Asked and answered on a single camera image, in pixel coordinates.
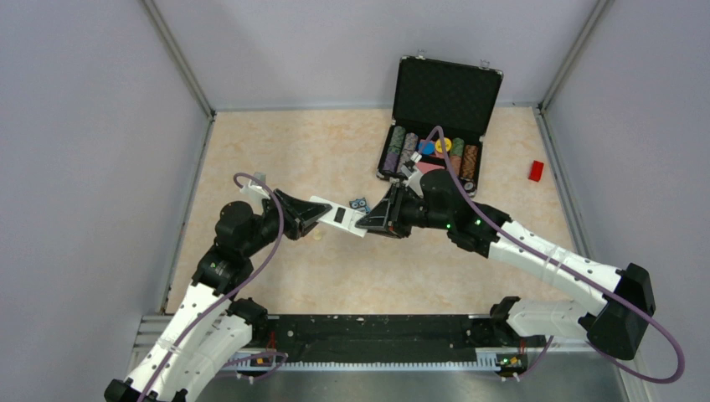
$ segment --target red object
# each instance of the red object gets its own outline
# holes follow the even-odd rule
[[[532,164],[533,165],[530,168],[530,176],[527,176],[527,178],[535,182],[539,182],[540,178],[543,176],[543,168],[545,167],[545,164],[539,161],[535,161]]]

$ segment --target poker chip stack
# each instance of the poker chip stack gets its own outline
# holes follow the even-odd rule
[[[418,141],[419,141],[419,137],[417,137],[417,135],[414,134],[413,132],[407,134],[407,136],[404,138],[404,145],[402,146],[402,156],[399,157],[399,164],[397,165],[397,172],[401,172],[402,166],[404,165],[404,163],[407,162],[412,157],[412,154],[414,153],[414,150],[417,147]]]
[[[451,150],[449,151],[451,166],[454,168],[454,172],[458,176],[461,171],[461,157],[464,154],[464,140],[460,138],[454,138],[451,143]]]
[[[404,142],[404,127],[396,126],[392,131],[392,138],[389,139],[387,156],[384,158],[383,172],[396,173],[399,154],[402,152],[402,142]]]
[[[464,147],[463,163],[461,165],[461,178],[473,180],[476,173],[476,159],[478,158],[478,147],[466,145]]]

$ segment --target table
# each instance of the table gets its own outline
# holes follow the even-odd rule
[[[247,200],[236,172],[266,173],[291,196],[339,204],[367,198],[374,206],[388,183],[375,177],[391,111],[220,112],[209,140],[167,312],[175,312],[198,261],[214,239],[221,208]],[[539,183],[527,179],[533,160],[545,163]],[[509,213],[536,234],[571,248],[533,110],[497,107],[481,158],[475,201]],[[527,273],[453,245],[445,232],[414,228],[406,240],[360,239],[319,226],[293,242],[284,238],[262,274],[240,292],[272,313],[444,314],[488,312],[504,296],[558,300],[562,292]],[[252,257],[257,267],[270,246]]]

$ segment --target gray floor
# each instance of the gray floor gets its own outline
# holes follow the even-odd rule
[[[477,379],[457,372],[284,372],[249,385],[214,380],[198,402],[320,401],[627,401],[619,372],[593,353],[551,353],[520,384]]]

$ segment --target wall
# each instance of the wall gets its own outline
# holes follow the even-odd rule
[[[103,400],[162,295],[207,121],[139,2],[0,10],[0,399]]]
[[[159,0],[218,110],[392,105],[399,57],[505,72],[500,102],[540,101],[594,0]]]
[[[595,255],[651,272],[656,317],[685,348],[663,400],[707,400],[710,3],[616,2],[549,112]],[[650,331],[650,371],[675,356]]]

